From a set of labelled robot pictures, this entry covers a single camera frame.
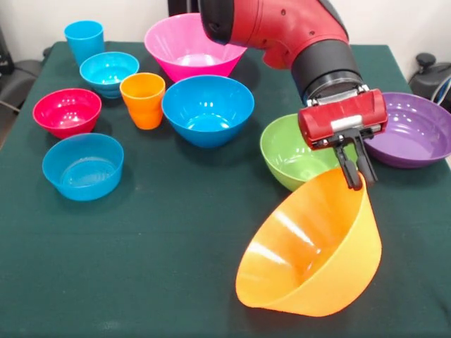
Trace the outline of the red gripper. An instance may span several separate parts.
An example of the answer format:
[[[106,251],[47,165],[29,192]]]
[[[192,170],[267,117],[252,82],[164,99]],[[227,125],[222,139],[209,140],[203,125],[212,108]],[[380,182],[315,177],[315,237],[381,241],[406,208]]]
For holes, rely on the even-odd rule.
[[[364,140],[373,139],[374,133],[383,132],[388,124],[385,99],[380,90],[351,90],[311,101],[299,111],[298,123],[311,149],[329,147],[329,139],[333,137],[333,150],[349,189],[362,188],[357,168],[368,185],[377,182]]]

